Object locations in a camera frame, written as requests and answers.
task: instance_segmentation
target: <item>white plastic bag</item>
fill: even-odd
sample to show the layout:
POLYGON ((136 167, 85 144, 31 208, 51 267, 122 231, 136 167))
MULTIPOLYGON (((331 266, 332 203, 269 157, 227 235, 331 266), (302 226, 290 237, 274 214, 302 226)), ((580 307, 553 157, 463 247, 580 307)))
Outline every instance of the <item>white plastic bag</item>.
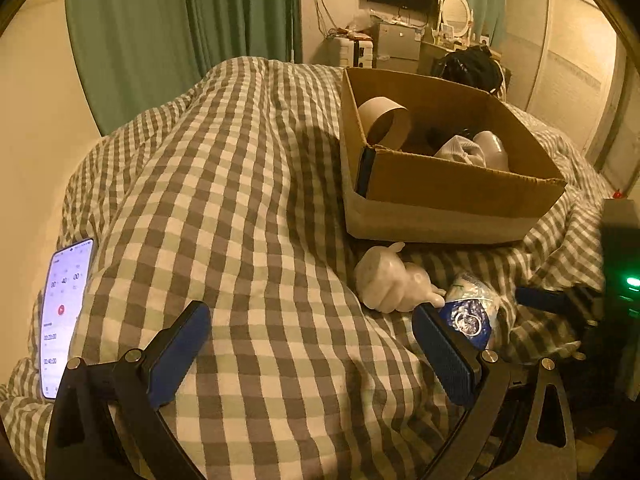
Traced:
POLYGON ((355 268, 360 301, 384 314, 411 312, 421 303, 442 307, 444 291, 431 285, 423 268, 402 262, 398 253, 403 247, 404 242, 396 242, 390 247, 372 247, 364 254, 355 268))
POLYGON ((367 30, 368 28, 373 27, 373 24, 374 22, 371 17, 370 10, 360 9, 351 19, 347 28, 355 32, 360 32, 361 30, 367 30))
POLYGON ((459 135, 451 137, 433 156, 444 160, 452 160, 453 162, 473 164, 481 168, 486 167, 482 148, 472 140, 459 135))

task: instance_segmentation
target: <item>checkered blanket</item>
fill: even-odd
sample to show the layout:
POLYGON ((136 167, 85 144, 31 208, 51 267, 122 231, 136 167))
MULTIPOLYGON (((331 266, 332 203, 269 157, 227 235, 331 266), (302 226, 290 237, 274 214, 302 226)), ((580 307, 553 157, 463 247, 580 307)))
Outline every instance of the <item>checkered blanket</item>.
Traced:
MULTIPOLYGON (((191 300, 211 309, 211 338, 162 409, 208 478, 413 479, 459 415, 410 315, 369 311, 353 292, 360 249, 342 212, 339 83, 337 68, 228 60, 105 137, 66 190, 58 247, 97 245, 71 355, 113 361, 191 300)), ((513 111, 564 174, 565 194, 514 246, 410 244, 402 257, 442 288, 461 270, 491 285, 494 348, 531 361, 575 342, 557 317, 518 306, 514 287, 602 287, 610 189, 561 133, 513 111)), ((0 386, 2 420, 34 478, 52 410, 38 379, 41 304, 30 355, 0 386)))

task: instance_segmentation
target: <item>paper tape roll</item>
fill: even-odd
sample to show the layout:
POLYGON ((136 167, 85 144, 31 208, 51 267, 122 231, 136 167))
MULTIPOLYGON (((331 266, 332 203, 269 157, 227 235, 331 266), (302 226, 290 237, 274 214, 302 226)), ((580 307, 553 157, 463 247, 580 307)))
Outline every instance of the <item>paper tape roll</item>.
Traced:
POLYGON ((374 97, 358 108, 369 144, 399 150, 411 129, 409 110, 386 97, 374 97))

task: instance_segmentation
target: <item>metal screw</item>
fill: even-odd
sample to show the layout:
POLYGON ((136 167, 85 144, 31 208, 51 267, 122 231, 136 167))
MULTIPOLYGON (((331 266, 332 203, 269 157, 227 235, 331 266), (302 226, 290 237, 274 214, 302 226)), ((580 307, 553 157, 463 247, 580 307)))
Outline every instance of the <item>metal screw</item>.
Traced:
POLYGON ((79 357, 72 357, 71 359, 69 359, 69 361, 66 363, 66 367, 69 368, 69 370, 75 370, 76 368, 78 368, 80 366, 80 363, 82 362, 82 359, 79 357))
POLYGON ((480 357, 488 363, 495 363, 498 360, 498 354, 493 350, 482 350, 480 357))
POLYGON ((139 348, 134 348, 133 350, 129 350, 126 354, 124 354, 124 360, 127 363, 137 363, 142 358, 142 352, 139 348))
POLYGON ((543 368, 546 368, 549 371, 553 370, 556 367, 556 363, 553 362, 548 357, 545 357, 544 359, 542 359, 541 364, 543 368))

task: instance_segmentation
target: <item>plastic wrapper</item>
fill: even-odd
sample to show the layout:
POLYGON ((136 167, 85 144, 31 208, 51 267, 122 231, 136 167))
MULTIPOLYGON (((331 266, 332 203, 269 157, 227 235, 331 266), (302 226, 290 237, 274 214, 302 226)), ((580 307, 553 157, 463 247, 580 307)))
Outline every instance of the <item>plastic wrapper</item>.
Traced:
POLYGON ((371 13, 369 10, 361 9, 356 15, 351 19, 347 28, 349 30, 354 30, 355 32, 359 32, 361 30, 367 30, 368 28, 373 27, 374 22, 371 18, 371 13))
POLYGON ((464 272, 451 285, 440 316, 454 330, 462 332, 473 346, 484 350, 495 329, 499 307, 497 294, 464 272))

